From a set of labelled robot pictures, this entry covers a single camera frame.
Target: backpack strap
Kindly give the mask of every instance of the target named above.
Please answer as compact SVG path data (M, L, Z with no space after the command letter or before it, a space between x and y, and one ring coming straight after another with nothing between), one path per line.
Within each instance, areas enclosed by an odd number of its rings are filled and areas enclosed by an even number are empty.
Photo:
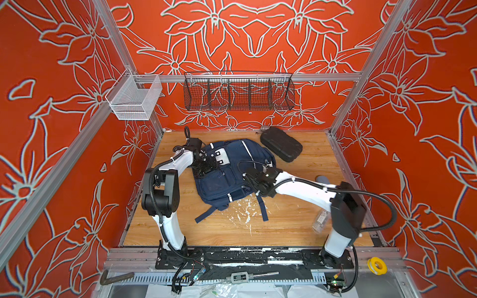
M268 221L268 215L267 215L267 209L265 208L265 203L263 202L261 196L256 195L256 197L260 205L260 211L262 212L262 219L263 221Z
M214 206L210 207L206 212L204 212L201 215L199 215L198 217L196 217L196 223L200 223L201 221L206 219L206 217L208 217L209 215L214 213L215 210L217 210L216 207L214 207Z
M227 207L228 207L228 204L225 205L225 206L219 206L219 207L212 206L212 207L210 207L206 212L204 212L201 215L196 217L196 223L200 223L201 221L206 219L209 215L214 213L215 210L224 211L225 209L227 209Z

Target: black wire basket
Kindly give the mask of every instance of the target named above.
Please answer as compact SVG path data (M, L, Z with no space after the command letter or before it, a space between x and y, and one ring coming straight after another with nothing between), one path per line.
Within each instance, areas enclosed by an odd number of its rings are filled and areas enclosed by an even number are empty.
M184 104L189 111L291 110L295 85L287 72L186 72Z

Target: orange wall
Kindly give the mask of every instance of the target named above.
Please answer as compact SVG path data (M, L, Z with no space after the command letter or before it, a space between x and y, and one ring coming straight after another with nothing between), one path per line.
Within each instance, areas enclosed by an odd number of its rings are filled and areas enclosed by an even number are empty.
M395 1L108 0L139 73L201 70L359 72ZM352 82L296 84L286 112L187 112L182 86L167 83L156 113L163 127L329 128Z
M0 10L0 233L124 71L94 9L47 2Z
M90 0L0 4L0 232L124 71ZM89 297L157 135L110 114L0 273L2 297Z
M423 297L477 296L477 4L419 0L337 139ZM368 202L378 223L389 218Z

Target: yellow tape roll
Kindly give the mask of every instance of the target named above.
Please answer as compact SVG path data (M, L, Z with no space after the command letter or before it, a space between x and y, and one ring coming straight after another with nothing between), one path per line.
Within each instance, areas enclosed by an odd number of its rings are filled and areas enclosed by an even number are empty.
M378 257L372 257L368 260L368 267L376 275L386 274L387 266L386 263L383 262Z

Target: wooden floor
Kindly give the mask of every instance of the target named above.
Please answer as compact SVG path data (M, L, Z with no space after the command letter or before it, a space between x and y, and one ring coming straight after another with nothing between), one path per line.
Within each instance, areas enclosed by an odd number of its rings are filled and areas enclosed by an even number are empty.
M325 133L289 132L289 135L303 144L303 152L292 163L286 163L276 156L277 168L295 176L314 181L318 175L325 175L332 184L344 181L341 170L333 155ZM248 138L259 141L255 132L192 132L192 137L209 144L215 141ZM172 148L185 143L183 132L166 133L154 160L154 165L169 159ZM190 246L322 246L331 229L331 221L320 235L313 232L311 225L321 208L309 202L287 195L266 197L269 221L263 222L255 195L230 203L225 211L216 211L200 223L195 218L209 209L210 205L200 199L192 176L186 169L179 177L180 204L177 211L180 228ZM126 246L157 246L161 239L155 221L138 208L127 232ZM373 246L367 233L356 240L357 246Z

